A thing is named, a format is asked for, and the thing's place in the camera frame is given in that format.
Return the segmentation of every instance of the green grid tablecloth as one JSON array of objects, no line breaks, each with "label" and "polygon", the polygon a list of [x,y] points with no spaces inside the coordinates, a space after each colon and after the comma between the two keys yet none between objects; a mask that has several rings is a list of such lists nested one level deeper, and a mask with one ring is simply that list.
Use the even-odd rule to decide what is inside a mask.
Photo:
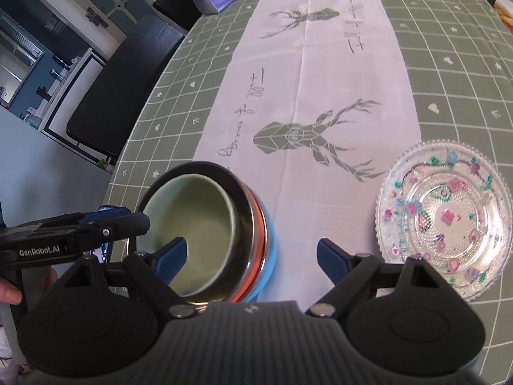
[{"label": "green grid tablecloth", "polygon": [[[192,160],[231,55],[259,0],[202,17],[173,56],[125,147],[106,202],[135,209],[156,178]],[[422,140],[475,146],[513,188],[513,36],[485,0],[381,0],[396,32]],[[513,262],[472,303],[486,326],[476,371],[513,374]]]}]

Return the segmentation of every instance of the door frame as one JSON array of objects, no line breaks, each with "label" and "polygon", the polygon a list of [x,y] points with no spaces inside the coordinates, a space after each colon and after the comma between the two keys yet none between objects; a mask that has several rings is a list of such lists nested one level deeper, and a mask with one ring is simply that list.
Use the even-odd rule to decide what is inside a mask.
[{"label": "door frame", "polygon": [[74,0],[40,1],[105,59],[110,59],[120,45],[105,29],[91,23],[86,11]]}]

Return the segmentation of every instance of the silver bolt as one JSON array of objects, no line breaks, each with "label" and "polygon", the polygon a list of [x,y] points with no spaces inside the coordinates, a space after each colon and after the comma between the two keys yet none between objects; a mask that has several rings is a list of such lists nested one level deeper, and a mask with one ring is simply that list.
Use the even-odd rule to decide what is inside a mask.
[{"label": "silver bolt", "polygon": [[177,304],[169,308],[169,313],[175,318],[189,318],[196,314],[196,309],[188,304]]},{"label": "silver bolt", "polygon": [[316,317],[331,317],[335,313],[335,307],[331,304],[317,303],[310,307],[310,313]]}]

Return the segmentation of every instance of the glass plate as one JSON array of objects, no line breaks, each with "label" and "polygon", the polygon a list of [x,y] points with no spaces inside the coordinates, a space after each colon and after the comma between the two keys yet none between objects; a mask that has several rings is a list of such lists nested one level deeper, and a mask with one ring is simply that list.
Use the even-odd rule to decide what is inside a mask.
[{"label": "glass plate", "polygon": [[386,262],[422,256],[470,301],[506,265],[511,219],[506,182],[483,154],[430,141],[407,151],[385,178],[376,234]]}]

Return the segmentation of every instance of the hand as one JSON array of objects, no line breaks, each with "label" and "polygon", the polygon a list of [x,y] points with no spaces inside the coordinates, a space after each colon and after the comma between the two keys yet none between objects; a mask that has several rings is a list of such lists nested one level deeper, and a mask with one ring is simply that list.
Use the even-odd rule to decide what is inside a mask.
[{"label": "hand", "polygon": [[[45,291],[57,282],[57,272],[54,268],[50,268],[50,274],[45,282]],[[21,302],[21,292],[5,279],[0,280],[0,302],[18,305]]]}]

